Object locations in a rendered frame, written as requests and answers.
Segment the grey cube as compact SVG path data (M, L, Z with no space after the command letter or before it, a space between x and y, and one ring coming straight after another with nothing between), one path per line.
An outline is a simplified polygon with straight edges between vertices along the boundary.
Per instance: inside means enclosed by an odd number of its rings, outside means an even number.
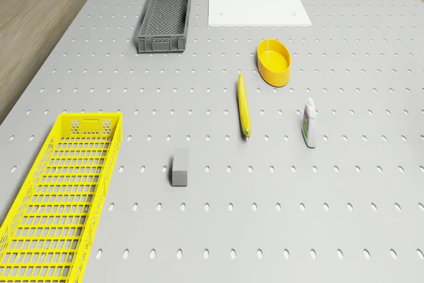
M188 162L188 149L177 148L172 163L172 186L187 186Z

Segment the yellow basket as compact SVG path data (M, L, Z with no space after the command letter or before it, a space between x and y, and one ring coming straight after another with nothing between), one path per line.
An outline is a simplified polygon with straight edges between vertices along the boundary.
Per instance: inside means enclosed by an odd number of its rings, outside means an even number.
M57 118L0 226L0 283L81 283L122 126L120 113Z

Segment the dark grey basket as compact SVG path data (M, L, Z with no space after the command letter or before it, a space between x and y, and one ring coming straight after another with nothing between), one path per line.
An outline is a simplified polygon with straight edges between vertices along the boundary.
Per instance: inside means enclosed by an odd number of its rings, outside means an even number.
M183 52L191 0L149 0L138 34L138 52Z

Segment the yellow bowl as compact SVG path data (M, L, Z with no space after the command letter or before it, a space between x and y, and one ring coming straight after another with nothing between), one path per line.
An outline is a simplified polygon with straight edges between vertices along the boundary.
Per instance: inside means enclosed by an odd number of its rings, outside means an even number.
M285 86L290 80L291 56L288 49L276 39L264 39L257 49L257 65L265 82Z

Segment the small white bottle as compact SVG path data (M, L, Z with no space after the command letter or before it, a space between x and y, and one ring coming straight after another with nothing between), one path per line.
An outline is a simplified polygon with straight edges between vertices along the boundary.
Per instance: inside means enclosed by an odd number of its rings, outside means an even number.
M301 132L306 145L309 148L316 147L317 137L317 110L315 103L311 97L307 99L305 104Z

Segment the banana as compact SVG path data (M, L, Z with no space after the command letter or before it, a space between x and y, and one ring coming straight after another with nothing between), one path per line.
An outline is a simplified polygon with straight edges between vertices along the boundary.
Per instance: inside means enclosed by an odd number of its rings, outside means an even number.
M246 137L250 137L252 129L250 124L246 87L242 74L238 75L238 109L242 132Z

